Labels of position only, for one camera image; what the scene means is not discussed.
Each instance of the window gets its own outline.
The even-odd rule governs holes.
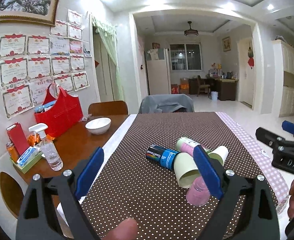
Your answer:
[[[202,70],[200,44],[171,44],[172,70]]]

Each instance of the doorway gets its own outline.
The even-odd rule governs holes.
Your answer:
[[[238,42],[239,56],[239,86],[238,86],[238,101],[245,106],[252,108],[254,98],[255,85],[255,67],[250,67],[248,64],[249,49],[254,51],[252,38],[242,39]]]
[[[119,100],[116,66],[108,55],[99,33],[94,33],[94,56],[98,90],[101,102]]]

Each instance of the brown polka dot tablecloth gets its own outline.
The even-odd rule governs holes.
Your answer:
[[[97,234],[103,237],[122,220],[132,217],[139,224],[137,239],[196,239],[218,200],[211,197],[204,206],[190,205],[186,201],[187,189],[178,186],[174,171],[149,162],[145,153],[151,144],[174,150],[177,140],[186,136],[210,149],[226,146],[229,155],[224,168],[238,175],[254,178],[263,174],[222,118],[222,113],[214,112],[138,114],[82,202]],[[225,237],[234,232],[243,200],[239,197]]]

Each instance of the dining table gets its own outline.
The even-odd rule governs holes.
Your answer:
[[[211,196],[203,206],[186,201],[188,189],[178,186],[172,170],[146,159],[152,144],[175,150],[181,137],[188,137],[209,149],[224,145],[229,150],[224,168],[240,176],[255,178],[263,174],[269,185],[273,204],[278,207],[289,188],[272,160],[249,135],[222,112],[156,113],[107,116],[109,130],[102,135],[91,134],[86,122],[79,122],[54,140],[63,161],[63,169],[53,171],[46,160],[36,163],[26,174],[29,183],[36,173],[43,177],[60,175],[73,169],[79,160],[87,159],[96,147],[104,150],[104,162],[93,184],[79,203],[100,237],[127,217],[139,226],[137,239],[196,239],[218,205]],[[67,223],[58,198],[57,210]],[[244,197],[239,196],[234,217],[225,237],[234,233],[241,214]]]

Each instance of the red basket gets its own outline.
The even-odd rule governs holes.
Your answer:
[[[56,100],[49,92],[51,85],[54,84],[48,86],[43,105]],[[69,95],[61,86],[58,86],[58,88],[60,92],[52,108],[39,114],[34,113],[37,123],[45,123],[48,125],[45,131],[46,134],[52,137],[62,135],[83,117],[79,98]]]

